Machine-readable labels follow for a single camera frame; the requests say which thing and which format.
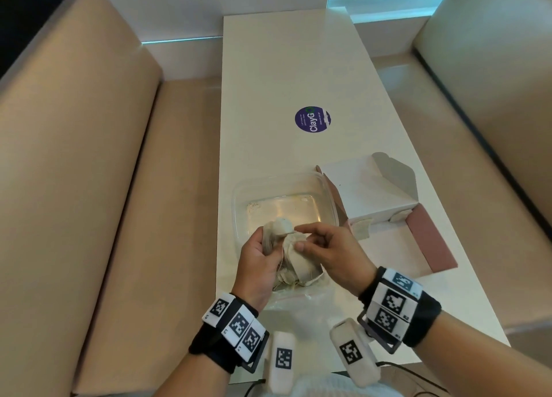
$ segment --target white table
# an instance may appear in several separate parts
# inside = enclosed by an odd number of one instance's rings
[[[304,10],[225,17],[223,44],[217,293],[231,289],[236,273],[231,198],[238,182],[384,151],[414,169],[419,200],[458,261],[457,269],[419,281],[449,313],[507,343],[347,13]],[[308,106],[330,113],[327,130],[311,134],[296,126],[295,113]],[[332,288],[327,305],[260,316],[269,331],[296,335],[297,374],[344,370],[328,331],[346,317],[355,319],[362,305],[339,286]],[[380,360],[419,361],[406,346],[392,356],[377,344],[373,350]],[[253,375],[238,369],[231,382],[261,376],[261,367]]]

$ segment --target forearm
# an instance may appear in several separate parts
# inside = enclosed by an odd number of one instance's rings
[[[230,374],[205,355],[187,354],[154,397],[223,397]]]
[[[443,312],[414,349],[457,397],[550,396],[552,371]]]

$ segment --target person's left hand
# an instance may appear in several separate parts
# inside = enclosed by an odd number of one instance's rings
[[[245,300],[258,312],[265,308],[271,297],[276,271],[283,257],[281,244],[265,256],[262,241],[263,227],[259,227],[242,247],[232,288],[232,294]]]

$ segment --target hand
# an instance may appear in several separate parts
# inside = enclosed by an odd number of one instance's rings
[[[375,279],[376,266],[347,228],[312,223],[295,230],[312,233],[307,241],[295,244],[297,252],[321,263],[328,275],[353,295],[359,296]]]
[[[271,297],[276,271],[283,258],[281,243],[265,256],[262,240],[263,227],[259,227],[242,247],[232,288],[232,294],[245,300],[258,312],[265,308]]]

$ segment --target white cardboard box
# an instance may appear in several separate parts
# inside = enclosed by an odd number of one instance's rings
[[[370,259],[417,278],[458,267],[418,202],[414,171],[382,152],[317,166],[327,178],[340,225]]]

